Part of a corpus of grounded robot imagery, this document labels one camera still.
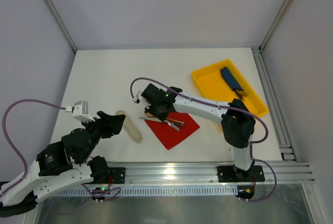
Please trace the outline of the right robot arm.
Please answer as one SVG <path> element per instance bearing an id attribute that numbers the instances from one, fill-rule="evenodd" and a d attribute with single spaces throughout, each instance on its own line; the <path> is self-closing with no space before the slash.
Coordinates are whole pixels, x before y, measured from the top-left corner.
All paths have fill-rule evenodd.
<path id="1" fill-rule="evenodd" d="M 153 84 L 149 84 L 140 96 L 148 103 L 146 111 L 161 121 L 165 121 L 171 112 L 177 112 L 219 124 L 224 140 L 233 147 L 233 171 L 237 179 L 245 181 L 252 176 L 254 161 L 250 155 L 250 142 L 255 120 L 239 99 L 231 103 L 213 101 L 179 88 L 163 90 Z"/>

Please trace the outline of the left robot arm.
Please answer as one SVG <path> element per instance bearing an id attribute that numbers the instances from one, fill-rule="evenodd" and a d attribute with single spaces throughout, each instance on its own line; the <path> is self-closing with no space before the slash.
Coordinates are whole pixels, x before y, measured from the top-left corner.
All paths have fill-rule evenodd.
<path id="1" fill-rule="evenodd" d="M 29 212 L 66 188 L 106 181 L 110 176 L 106 159 L 90 155 L 101 139 L 118 135 L 124 121 L 123 114 L 99 111 L 92 121 L 49 144 L 18 179 L 1 185 L 1 217 Z"/>

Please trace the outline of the gold spoon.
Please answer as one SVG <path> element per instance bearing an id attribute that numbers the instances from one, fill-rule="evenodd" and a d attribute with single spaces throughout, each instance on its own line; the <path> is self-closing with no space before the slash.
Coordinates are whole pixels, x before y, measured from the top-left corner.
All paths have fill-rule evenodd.
<path id="1" fill-rule="evenodd" d="M 146 117 L 155 117 L 155 116 L 153 116 L 152 114 L 150 114 L 148 112 L 145 112 L 145 115 L 146 115 Z M 179 120 L 175 120 L 175 119 L 172 119 L 172 118 L 167 118 L 166 120 L 175 124 L 176 126 L 184 126 L 185 125 L 184 122 L 179 121 Z"/>

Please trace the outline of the red paper napkin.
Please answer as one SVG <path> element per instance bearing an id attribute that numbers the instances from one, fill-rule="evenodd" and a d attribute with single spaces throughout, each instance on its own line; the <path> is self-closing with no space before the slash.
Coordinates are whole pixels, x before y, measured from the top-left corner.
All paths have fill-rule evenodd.
<path id="1" fill-rule="evenodd" d="M 186 113 L 171 112 L 168 118 L 170 122 L 176 120 L 182 122 L 184 125 L 177 126 L 179 130 L 176 130 L 167 123 L 144 119 L 154 135 L 167 150 L 180 144 L 200 128 L 195 120 Z"/>

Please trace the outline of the steak knife patterned handle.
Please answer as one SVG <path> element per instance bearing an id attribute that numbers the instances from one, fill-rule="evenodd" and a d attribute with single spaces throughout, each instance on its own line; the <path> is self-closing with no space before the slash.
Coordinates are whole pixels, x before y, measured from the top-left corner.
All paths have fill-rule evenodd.
<path id="1" fill-rule="evenodd" d="M 147 120 L 147 121 L 153 121 L 153 122 L 161 122 L 161 123 L 172 123 L 174 124 L 175 126 L 184 126 L 185 123 L 184 122 L 181 122 L 181 121 L 174 121 L 174 120 L 159 120 L 158 118 L 155 118 L 155 117 L 140 117 L 139 119 L 142 119 L 142 120 Z"/>

